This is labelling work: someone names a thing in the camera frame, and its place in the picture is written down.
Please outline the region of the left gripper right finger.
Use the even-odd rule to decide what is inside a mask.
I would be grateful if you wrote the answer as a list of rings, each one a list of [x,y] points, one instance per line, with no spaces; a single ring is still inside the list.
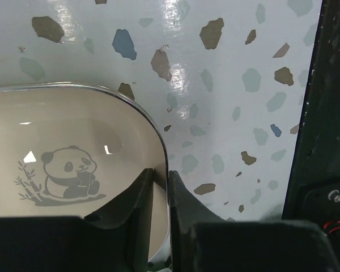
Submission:
[[[169,172],[173,271],[340,271],[330,242],[312,223],[226,221]]]

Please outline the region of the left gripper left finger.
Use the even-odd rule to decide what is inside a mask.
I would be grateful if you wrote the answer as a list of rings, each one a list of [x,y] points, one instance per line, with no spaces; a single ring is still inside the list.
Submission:
[[[0,271],[146,271],[153,170],[84,218],[0,218]]]

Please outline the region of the cream square plate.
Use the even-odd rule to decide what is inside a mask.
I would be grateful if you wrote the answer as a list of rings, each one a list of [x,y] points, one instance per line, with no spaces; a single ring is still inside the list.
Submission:
[[[148,259],[170,254],[164,141],[125,95],[80,83],[0,86],[0,217],[84,217],[155,174]]]

